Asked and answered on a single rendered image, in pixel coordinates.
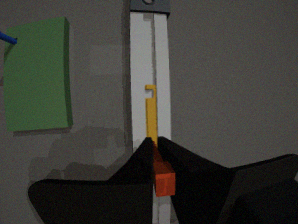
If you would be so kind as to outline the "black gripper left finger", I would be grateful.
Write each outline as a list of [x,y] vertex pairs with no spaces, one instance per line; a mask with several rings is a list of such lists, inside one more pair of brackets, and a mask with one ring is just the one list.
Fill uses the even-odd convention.
[[152,224],[153,141],[145,137],[106,181],[44,179],[28,197],[44,224]]

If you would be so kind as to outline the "grey aluminum slotted rail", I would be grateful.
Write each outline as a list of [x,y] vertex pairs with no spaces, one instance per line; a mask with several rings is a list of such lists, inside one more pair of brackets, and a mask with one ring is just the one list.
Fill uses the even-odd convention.
[[[145,84],[156,84],[157,137],[170,140],[169,14],[170,0],[130,0],[133,153],[145,140],[145,99],[153,97],[153,89],[145,89]],[[153,185],[152,224],[170,224],[170,202],[170,196],[157,197]]]

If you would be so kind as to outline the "blue pin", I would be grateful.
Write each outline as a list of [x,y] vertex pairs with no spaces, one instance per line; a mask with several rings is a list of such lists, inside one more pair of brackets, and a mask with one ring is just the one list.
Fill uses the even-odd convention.
[[17,43],[17,40],[12,39],[11,36],[3,34],[3,32],[1,32],[1,31],[0,31],[0,39],[4,40],[4,41],[8,41],[8,43],[11,43],[13,45],[15,45]]

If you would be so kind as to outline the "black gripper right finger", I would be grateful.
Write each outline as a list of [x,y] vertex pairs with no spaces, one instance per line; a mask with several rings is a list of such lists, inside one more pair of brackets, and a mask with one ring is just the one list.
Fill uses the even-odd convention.
[[295,179],[298,172],[298,155],[294,153],[226,168],[186,151],[165,136],[157,137],[157,151],[176,173],[176,194],[170,198],[178,224],[225,224],[241,194],[289,177]]

